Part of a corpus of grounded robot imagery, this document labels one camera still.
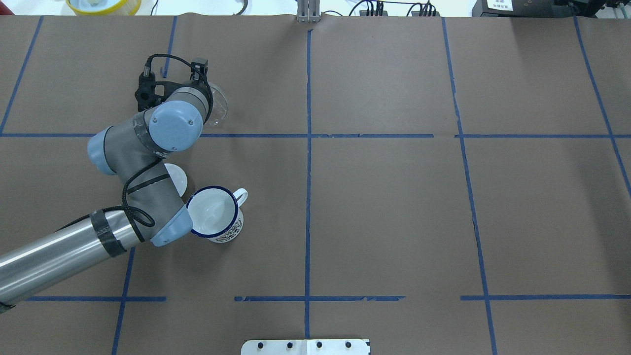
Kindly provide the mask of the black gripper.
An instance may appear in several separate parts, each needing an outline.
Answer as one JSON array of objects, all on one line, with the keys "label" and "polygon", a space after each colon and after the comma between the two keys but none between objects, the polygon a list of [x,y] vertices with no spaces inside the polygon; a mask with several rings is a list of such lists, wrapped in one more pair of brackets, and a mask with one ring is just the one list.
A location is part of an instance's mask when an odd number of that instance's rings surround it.
[{"label": "black gripper", "polygon": [[208,84],[208,60],[195,58],[191,61],[191,82],[197,85]]}]

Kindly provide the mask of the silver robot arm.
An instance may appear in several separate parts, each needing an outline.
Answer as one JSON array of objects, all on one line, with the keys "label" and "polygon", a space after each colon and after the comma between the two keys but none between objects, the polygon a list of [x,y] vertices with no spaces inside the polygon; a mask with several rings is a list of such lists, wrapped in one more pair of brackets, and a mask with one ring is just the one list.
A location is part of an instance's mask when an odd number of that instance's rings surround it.
[{"label": "silver robot arm", "polygon": [[98,209],[1,256],[1,312],[88,268],[151,242],[161,247],[189,234],[192,218],[165,159],[191,148],[212,113],[208,61],[183,63],[183,83],[157,81],[149,56],[135,92],[138,113],[88,141],[90,161],[123,184],[120,204]]}]

